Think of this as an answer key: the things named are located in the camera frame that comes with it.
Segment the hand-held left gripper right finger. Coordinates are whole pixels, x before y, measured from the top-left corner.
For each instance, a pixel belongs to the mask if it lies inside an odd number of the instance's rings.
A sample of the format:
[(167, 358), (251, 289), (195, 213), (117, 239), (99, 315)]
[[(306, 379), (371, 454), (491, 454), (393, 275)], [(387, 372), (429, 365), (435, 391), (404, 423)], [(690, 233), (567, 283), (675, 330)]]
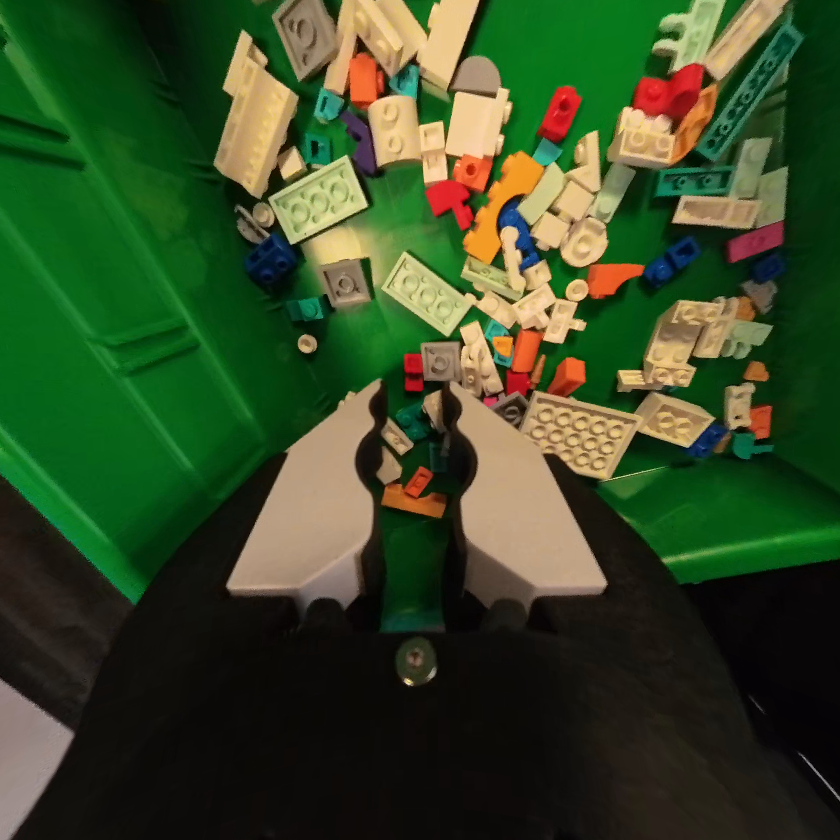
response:
[(528, 619), (541, 599), (602, 595), (606, 577), (541, 450), (457, 383), (445, 386), (445, 428), (447, 630), (499, 602)]

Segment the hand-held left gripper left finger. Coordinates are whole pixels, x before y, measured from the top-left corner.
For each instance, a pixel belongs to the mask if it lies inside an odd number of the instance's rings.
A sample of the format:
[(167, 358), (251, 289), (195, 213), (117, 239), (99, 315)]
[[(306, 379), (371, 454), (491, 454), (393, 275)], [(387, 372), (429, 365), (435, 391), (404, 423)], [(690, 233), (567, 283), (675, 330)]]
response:
[(382, 624), (386, 567), (379, 504), (387, 387), (374, 379), (290, 446), (227, 578), (236, 597), (286, 597), (302, 616), (331, 600), (351, 623)]

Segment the pile of lego bricks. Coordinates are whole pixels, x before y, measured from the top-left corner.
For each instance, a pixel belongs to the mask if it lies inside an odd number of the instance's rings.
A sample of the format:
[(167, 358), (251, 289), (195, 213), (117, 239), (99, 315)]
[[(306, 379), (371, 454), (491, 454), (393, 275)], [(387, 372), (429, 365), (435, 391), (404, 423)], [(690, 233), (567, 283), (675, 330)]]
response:
[[(723, 390), (720, 414), (680, 394), (711, 361), (741, 361), (764, 345), (772, 326), (757, 317), (771, 313), (788, 270), (788, 170), (764, 170), (769, 136), (741, 135), (803, 36), (789, 2), (744, 2), (720, 28), (726, 5), (691, 2), (661, 19), (651, 53), (668, 62), (665, 74), (637, 81), (604, 143), (598, 129), (574, 124), (582, 91), (550, 91), (556, 75), (527, 64), (557, 57), (544, 35), (583, 47), (553, 26), (563, 3), (503, 2), (497, 11), (514, 17), (496, 33), (513, 35), (524, 23), (527, 42), (522, 51), (506, 43), (500, 57), (527, 74), (521, 104), (541, 118), (522, 150), (505, 146), (514, 101), (497, 64), (462, 56), (480, 2), (436, 3), (426, 33), (403, 2), (344, 2), (329, 55), (308, 4), (282, 5), (273, 19), (298, 78), (327, 69), (318, 118), (340, 118), (357, 147), (353, 159), (333, 160), (324, 138), (306, 136), (305, 152), (313, 141), (315, 156), (298, 156), (298, 179), (289, 175), (255, 209), (255, 224), (276, 227), (260, 247), (278, 245), (294, 262), (294, 245), (367, 209), (354, 165), (367, 175), (421, 165), (427, 215), (456, 221), (459, 239), (448, 251), (455, 268), (464, 261), (470, 289), (454, 287), (415, 247), (375, 287), (444, 339), (415, 341), (405, 355), (409, 395), (458, 382), (544, 454), (594, 480), (613, 477), (638, 435), (694, 459), (724, 444), (741, 459), (770, 452), (771, 406), (753, 405), (756, 384), (769, 377), (760, 361)], [(638, 405), (582, 401), (587, 368), (572, 355), (546, 379), (545, 351), (585, 330), (596, 302), (610, 302), (602, 322), (617, 331), (592, 329), (579, 350), (623, 337), (613, 312), (633, 299), (625, 287), (673, 295), (693, 266), (712, 268), (701, 229), (734, 234), (719, 265), (725, 282), (734, 267), (747, 274), (738, 290), (709, 280), (716, 297), (674, 299), (657, 318), (643, 314), (652, 334), (637, 368), (616, 371), (616, 393), (643, 396)]]

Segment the green plastic bin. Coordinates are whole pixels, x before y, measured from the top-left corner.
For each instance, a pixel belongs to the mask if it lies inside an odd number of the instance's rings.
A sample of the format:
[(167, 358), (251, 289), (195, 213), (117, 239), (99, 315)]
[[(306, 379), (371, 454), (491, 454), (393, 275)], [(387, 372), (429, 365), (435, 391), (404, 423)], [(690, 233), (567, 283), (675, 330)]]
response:
[[(367, 208), (293, 245), (272, 290), (245, 269), (235, 205), (214, 168), (242, 31), (297, 93), (289, 141), (318, 133), (353, 175), (356, 143), (319, 125), (278, 2), (2, 2), (2, 471), (136, 601), (168, 555), (269, 455), (387, 382), (443, 336), (417, 298), (472, 290), (465, 232), (435, 216), (422, 169), (368, 179)], [(792, 2), (803, 35), (789, 82), (753, 112), (789, 165), (789, 260), (748, 357), (699, 360), (679, 395), (721, 417), (748, 361), (770, 380), (770, 449), (695, 459), (635, 436), (598, 490), (681, 583), (838, 558), (838, 3)]]

